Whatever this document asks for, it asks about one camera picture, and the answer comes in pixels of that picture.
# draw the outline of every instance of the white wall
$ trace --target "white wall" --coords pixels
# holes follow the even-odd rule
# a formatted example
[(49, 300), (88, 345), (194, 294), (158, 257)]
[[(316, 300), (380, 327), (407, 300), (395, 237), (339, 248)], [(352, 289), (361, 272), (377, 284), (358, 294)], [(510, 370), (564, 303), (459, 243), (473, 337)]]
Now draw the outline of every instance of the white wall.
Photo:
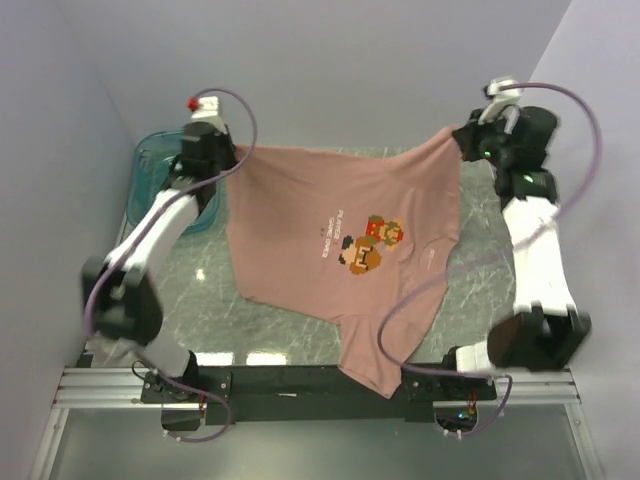
[(113, 245), (133, 143), (52, 2), (0, 2), (0, 65), (0, 476), (17, 480), (81, 351), (80, 268)]
[[(572, 293), (594, 322), (572, 365), (608, 479), (640, 475), (640, 33), (637, 0), (573, 0), (533, 80), (574, 89), (592, 105), (604, 163), (582, 204), (561, 222)], [(582, 113), (555, 94), (527, 95), (562, 120), (550, 168), (566, 198), (585, 171), (591, 138)]]
[[(132, 136), (180, 127), (225, 85), (260, 142), (413, 145), (527, 79), (569, 0), (58, 0)], [(248, 121), (235, 105), (236, 140)]]

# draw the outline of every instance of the gray marble tabletop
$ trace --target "gray marble tabletop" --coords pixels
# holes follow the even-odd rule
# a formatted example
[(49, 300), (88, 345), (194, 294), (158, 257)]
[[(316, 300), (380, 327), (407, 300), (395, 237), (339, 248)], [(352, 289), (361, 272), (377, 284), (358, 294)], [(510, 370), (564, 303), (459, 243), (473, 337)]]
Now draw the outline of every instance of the gray marble tabletop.
[[(384, 157), (406, 149), (349, 149)], [(257, 304), (238, 295), (224, 232), (224, 192), (215, 223), (183, 236), (156, 278), (165, 323), (178, 341), (206, 364), (332, 364), (340, 353), (336, 325), (299, 313)], [(498, 262), (449, 276), (449, 289), (430, 332), (412, 357), (438, 362), (454, 345), (484, 339), (493, 322), (513, 304), (515, 283), (506, 225), (485, 162), (462, 165), (460, 241), (449, 268), (491, 252)], [(123, 235), (132, 230), (127, 226)], [(94, 366), (131, 365), (113, 347), (96, 349)]]

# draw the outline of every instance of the plastic bin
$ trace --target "plastic bin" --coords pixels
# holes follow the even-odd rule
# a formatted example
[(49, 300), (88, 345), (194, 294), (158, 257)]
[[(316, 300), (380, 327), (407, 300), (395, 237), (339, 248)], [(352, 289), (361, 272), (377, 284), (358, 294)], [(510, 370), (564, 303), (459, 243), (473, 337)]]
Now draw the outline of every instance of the plastic bin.
[[(133, 159), (133, 175), (127, 199), (127, 220), (138, 225), (147, 214), (162, 183), (167, 178), (173, 158), (180, 153), (182, 132), (159, 132), (149, 135), (136, 147)], [(201, 232), (209, 228), (216, 219), (220, 205), (220, 193), (211, 199), (198, 219), (184, 234)]]

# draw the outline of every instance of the pink t-shirt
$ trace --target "pink t-shirt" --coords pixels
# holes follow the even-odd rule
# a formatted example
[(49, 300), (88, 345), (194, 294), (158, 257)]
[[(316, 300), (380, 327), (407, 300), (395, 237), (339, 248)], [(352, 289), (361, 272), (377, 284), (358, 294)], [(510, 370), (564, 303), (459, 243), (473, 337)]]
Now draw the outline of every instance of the pink t-shirt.
[[(385, 397), (400, 384), (400, 368), (377, 346), (381, 320), (446, 270), (458, 241), (460, 150), (452, 130), (386, 159), (256, 147), (227, 178), (240, 294), (339, 324), (339, 368)], [(446, 289), (438, 284), (390, 321), (383, 343), (395, 358), (420, 345)]]

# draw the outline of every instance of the teal plastic basket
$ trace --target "teal plastic basket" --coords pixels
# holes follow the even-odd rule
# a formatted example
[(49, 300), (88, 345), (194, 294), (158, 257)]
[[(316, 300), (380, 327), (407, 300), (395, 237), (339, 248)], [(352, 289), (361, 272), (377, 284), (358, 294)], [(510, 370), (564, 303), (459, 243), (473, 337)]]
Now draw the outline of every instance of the teal plastic basket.
[[(138, 225), (151, 209), (163, 182), (169, 174), (173, 158), (180, 153), (182, 132), (159, 132), (149, 135), (136, 147), (133, 159), (133, 175), (127, 198), (127, 220)], [(184, 235), (201, 232), (209, 228), (216, 219), (220, 195), (211, 199), (198, 219), (185, 231)]]

